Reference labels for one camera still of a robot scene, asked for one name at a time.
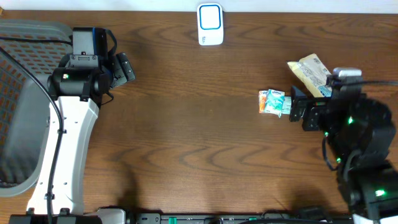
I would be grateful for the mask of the teal wet-wipe packet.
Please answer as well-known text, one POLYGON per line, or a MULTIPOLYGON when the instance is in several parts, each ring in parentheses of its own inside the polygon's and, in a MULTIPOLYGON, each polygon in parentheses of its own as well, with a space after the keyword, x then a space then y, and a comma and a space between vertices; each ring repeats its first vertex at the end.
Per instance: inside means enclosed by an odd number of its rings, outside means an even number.
POLYGON ((284 97, 284 102, 282 105, 282 114, 290 114, 292 99, 290 96, 284 97))

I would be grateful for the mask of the green Kleenex tissue packet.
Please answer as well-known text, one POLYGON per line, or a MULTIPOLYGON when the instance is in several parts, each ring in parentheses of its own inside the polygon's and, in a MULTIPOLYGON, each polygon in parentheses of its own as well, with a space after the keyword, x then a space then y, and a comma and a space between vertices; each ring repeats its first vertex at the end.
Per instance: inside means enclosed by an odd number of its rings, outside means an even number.
POLYGON ((284 100, 285 100, 284 91, 268 89, 265 112, 270 114, 275 114, 278 117, 281 117, 284 100))

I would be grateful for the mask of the large yellow snack bag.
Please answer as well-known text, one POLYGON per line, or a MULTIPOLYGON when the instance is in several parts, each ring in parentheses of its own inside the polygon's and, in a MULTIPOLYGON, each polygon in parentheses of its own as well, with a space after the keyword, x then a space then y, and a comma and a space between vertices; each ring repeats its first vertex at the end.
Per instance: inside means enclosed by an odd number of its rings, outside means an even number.
POLYGON ((316 54, 310 54, 296 62, 287 62, 287 65, 314 97, 331 96, 332 90, 326 85, 327 76, 331 73, 316 54))

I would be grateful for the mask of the orange tissue packet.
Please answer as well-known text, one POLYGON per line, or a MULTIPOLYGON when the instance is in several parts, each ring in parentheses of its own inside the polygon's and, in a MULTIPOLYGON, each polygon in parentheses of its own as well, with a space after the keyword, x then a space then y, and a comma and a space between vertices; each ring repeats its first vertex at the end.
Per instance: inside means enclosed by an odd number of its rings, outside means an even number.
POLYGON ((267 90, 259 91, 258 103, 259 103, 259 113, 260 114, 266 112, 267 94, 268 94, 267 90))

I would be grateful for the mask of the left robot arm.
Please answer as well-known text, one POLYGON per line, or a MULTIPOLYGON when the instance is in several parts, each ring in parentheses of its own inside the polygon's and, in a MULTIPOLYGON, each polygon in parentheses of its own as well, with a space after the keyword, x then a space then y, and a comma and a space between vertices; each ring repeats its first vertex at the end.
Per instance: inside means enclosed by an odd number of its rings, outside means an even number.
POLYGON ((101 207, 84 212, 83 177, 88 145, 104 95, 135 80, 125 53, 108 47, 109 29, 76 27, 64 56, 47 79, 47 84, 26 74, 43 91, 50 103, 50 122, 38 184, 23 215, 11 215, 9 224, 31 223, 130 223, 125 208, 101 207))

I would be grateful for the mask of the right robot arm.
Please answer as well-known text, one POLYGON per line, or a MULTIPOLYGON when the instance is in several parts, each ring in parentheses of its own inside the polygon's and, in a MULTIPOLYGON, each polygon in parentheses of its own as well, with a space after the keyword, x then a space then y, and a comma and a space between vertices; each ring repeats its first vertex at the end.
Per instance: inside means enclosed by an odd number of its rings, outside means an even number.
POLYGON ((355 223, 397 223, 397 170, 387 159, 396 135, 392 113, 362 92, 361 78, 327 78, 331 96, 291 88, 289 119, 322 131, 323 159, 355 223))

